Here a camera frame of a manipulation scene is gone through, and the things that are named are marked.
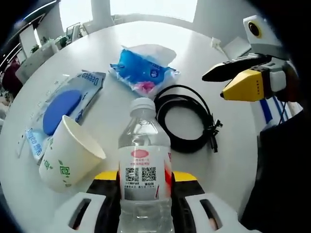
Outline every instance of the person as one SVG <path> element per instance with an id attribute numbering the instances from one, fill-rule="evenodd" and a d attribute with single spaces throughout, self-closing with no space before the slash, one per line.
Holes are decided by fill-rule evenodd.
<path id="1" fill-rule="evenodd" d="M 2 79 L 2 86 L 4 90 L 12 94 L 14 98 L 17 96 L 17 94 L 23 87 L 23 84 L 15 75 L 19 67 L 20 67 L 20 64 L 18 63 L 16 59 L 14 59 L 13 62 L 10 64 L 10 66 L 5 70 L 4 76 Z"/>

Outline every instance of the paper cup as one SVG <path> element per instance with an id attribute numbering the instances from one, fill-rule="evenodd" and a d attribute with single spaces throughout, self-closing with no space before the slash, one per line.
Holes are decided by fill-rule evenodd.
<path id="1" fill-rule="evenodd" d="M 41 179 L 56 192 L 78 183 L 106 155 L 98 143 L 68 116 L 63 116 L 39 168 Z"/>

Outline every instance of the coiled cable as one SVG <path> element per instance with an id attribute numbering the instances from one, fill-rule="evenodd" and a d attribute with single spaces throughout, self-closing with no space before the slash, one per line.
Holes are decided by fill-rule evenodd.
<path id="1" fill-rule="evenodd" d="M 169 94 L 162 96 L 166 91 L 176 87 L 185 88 L 196 94 L 198 98 L 202 101 L 204 106 L 202 106 L 196 99 L 190 96 L 177 95 L 177 94 Z M 199 93 L 197 93 L 190 87 L 184 85 L 172 85 L 160 91 L 155 97 L 154 102 L 156 110 L 156 119 L 162 126 L 164 131 L 170 137 L 171 148 L 173 150 L 181 153 L 193 153 L 200 150 L 207 142 L 209 142 L 210 147 L 213 149 L 213 151 L 218 152 L 218 145 L 215 136 L 219 132 L 217 128 L 222 127 L 223 125 L 219 120 L 214 122 L 213 115 L 210 113 L 210 110 L 206 102 L 199 95 Z M 204 126 L 203 133 L 199 138 L 194 140 L 187 140 L 179 138 L 169 131 L 165 123 L 165 117 L 168 111 L 176 106 L 188 108 L 194 111 L 199 116 Z"/>

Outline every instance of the yellow robot part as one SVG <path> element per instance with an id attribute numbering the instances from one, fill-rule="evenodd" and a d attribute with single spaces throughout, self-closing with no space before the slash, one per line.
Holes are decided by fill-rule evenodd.
<path id="1" fill-rule="evenodd" d="M 176 182 L 180 181 L 196 181 L 196 177 L 186 173 L 186 172 L 180 172 L 180 171 L 174 171 L 174 176 Z M 95 180 L 110 180 L 110 181 L 115 181 L 117 177 L 117 171 L 104 171 L 100 174 L 98 174 L 95 177 Z"/>
<path id="2" fill-rule="evenodd" d="M 264 98 L 260 71 L 247 69 L 239 73 L 224 89 L 225 100 L 258 101 Z"/>

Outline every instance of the window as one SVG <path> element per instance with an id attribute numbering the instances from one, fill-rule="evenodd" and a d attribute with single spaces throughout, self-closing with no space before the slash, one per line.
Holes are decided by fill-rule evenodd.
<path id="1" fill-rule="evenodd" d="M 91 0 L 61 0 L 59 12 L 64 32 L 73 24 L 93 20 Z"/>
<path id="2" fill-rule="evenodd" d="M 39 47 L 41 47 L 41 41 L 40 41 L 40 38 L 39 38 L 39 35 L 38 35 L 38 32 L 37 32 L 37 29 L 35 28 L 34 30 L 34 34 L 35 34 L 35 40 L 37 42 L 37 44 L 39 45 Z"/>
<path id="3" fill-rule="evenodd" d="M 193 22 L 197 0 L 110 0 L 111 15 L 145 14 Z"/>

